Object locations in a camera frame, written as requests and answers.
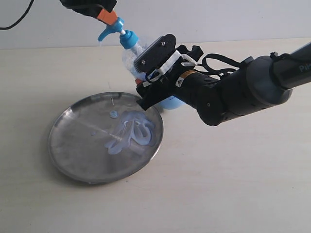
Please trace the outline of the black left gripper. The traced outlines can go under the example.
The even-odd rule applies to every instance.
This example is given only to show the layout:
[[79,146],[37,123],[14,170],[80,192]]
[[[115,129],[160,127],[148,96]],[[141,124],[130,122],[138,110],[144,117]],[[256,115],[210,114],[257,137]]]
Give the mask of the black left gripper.
[[61,4],[69,10],[81,15],[93,17],[106,25],[113,25],[118,16],[113,11],[116,0],[60,0]]

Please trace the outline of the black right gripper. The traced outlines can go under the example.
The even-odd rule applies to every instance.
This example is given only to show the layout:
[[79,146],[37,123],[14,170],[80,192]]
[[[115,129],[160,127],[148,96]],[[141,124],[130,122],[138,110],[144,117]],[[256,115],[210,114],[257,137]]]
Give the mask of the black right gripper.
[[135,79],[136,91],[141,96],[138,105],[147,110],[167,98],[175,97],[184,103],[196,108],[198,93],[204,85],[204,74],[194,68],[203,55],[199,46],[193,46],[188,50],[186,46],[180,45],[175,51],[181,53],[181,58],[173,65],[173,68],[160,79],[159,84],[152,87],[142,88],[142,80]]

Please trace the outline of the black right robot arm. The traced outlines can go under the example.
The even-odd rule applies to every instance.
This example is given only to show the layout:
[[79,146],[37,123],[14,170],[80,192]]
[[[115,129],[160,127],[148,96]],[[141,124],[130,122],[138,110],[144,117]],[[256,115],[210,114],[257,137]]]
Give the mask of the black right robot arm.
[[188,49],[160,40],[136,59],[135,68],[145,73],[136,87],[142,109],[176,97],[205,124],[217,126],[283,104],[295,87],[309,83],[311,46],[237,62],[206,55],[199,46]]

